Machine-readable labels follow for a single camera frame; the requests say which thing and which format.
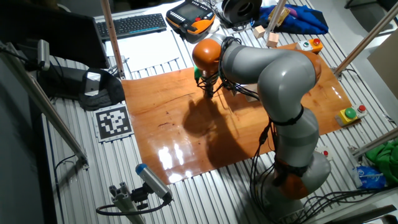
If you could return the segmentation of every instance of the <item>metal pole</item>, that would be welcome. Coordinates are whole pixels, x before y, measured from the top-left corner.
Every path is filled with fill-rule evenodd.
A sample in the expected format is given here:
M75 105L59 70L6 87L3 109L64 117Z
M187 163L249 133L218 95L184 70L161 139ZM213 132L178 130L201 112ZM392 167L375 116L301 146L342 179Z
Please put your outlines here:
M18 54L15 48L11 45L7 45L7 49L15 54ZM83 168L88 168L88 160L86 153L81 150L80 145L77 143L75 137L62 121L61 117L58 115L57 111L52 106L47 95L44 93L43 89L36 82L36 79L30 75L24 68L23 64L18 58L12 55L0 54L4 62L18 79L19 83L25 88L28 95L33 99L35 104L40 108L41 112L47 117L47 119L52 123L54 128L58 131L59 135L68 144L70 149L77 155L79 160L83 163Z
M392 7L384 18L370 31L370 33L355 47L355 49L336 68L334 74L340 77L340 73L365 49L366 46L380 33L380 31L398 14L398 2Z
M375 147L380 146L381 144L384 144L386 141L389 141L393 138L398 137L398 128L395 128L391 131L389 131L386 134L383 134L382 136L378 137L377 139L373 140L372 142L362 146L358 150L356 150L353 153L353 156L355 158L359 157L360 155L370 151L371 149L374 149Z
M267 27L267 33L274 31L276 22L279 20L280 14L284 10L286 1L287 0L279 0L278 4L275 6L274 15L272 16L271 21L269 21L269 24Z
M118 45L118 38L116 37L116 29L114 28L111 7L109 6L108 0L101 0L102 11L104 12L104 18L106 27L108 28L109 38L113 48L113 54L116 59L116 66L121 79L126 79L124 76L122 57L120 56L120 50Z

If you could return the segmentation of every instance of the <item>blue plastic bag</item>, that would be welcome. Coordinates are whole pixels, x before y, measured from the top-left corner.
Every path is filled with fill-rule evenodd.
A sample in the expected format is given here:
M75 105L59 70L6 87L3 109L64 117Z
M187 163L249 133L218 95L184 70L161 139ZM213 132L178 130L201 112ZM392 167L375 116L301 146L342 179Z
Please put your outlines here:
M353 169L353 173L359 189L381 189L386 186L386 177L373 167L358 166Z

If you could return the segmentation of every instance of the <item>green button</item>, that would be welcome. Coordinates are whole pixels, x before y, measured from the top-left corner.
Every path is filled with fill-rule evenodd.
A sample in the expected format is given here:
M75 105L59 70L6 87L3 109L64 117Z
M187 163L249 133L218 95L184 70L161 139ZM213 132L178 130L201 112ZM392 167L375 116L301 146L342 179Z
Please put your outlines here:
M355 110L352 109L352 108L347 108L347 109L346 109L346 112L345 112L345 115L346 115L347 118L349 118L349 119L354 119L354 118L356 117L356 112L355 112Z

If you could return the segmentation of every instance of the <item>orange handheld controller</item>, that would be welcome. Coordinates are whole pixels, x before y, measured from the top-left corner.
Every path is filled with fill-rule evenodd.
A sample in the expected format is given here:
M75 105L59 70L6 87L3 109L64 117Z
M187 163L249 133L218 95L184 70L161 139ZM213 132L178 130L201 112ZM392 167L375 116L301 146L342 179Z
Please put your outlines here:
M167 23L192 44L207 36L215 17L209 7L196 1L185 1L166 13Z

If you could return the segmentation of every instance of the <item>gray robot arm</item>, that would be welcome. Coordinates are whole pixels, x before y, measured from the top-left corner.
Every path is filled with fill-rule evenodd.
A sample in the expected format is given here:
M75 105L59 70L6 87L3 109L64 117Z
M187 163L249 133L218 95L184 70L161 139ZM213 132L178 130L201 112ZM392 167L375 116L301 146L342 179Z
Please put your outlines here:
M225 37L215 34L210 38L221 45ZM319 71L304 53L246 47L233 42L221 58L227 80L239 84L257 83L259 99L277 130L276 171L267 184L257 187L265 188L261 192L266 193L264 196L271 204L307 196L326 181L331 170L326 157L315 152L319 138L317 119L300 103L319 78ZM288 177L278 186L271 184L286 169L302 173L299 176L285 174Z

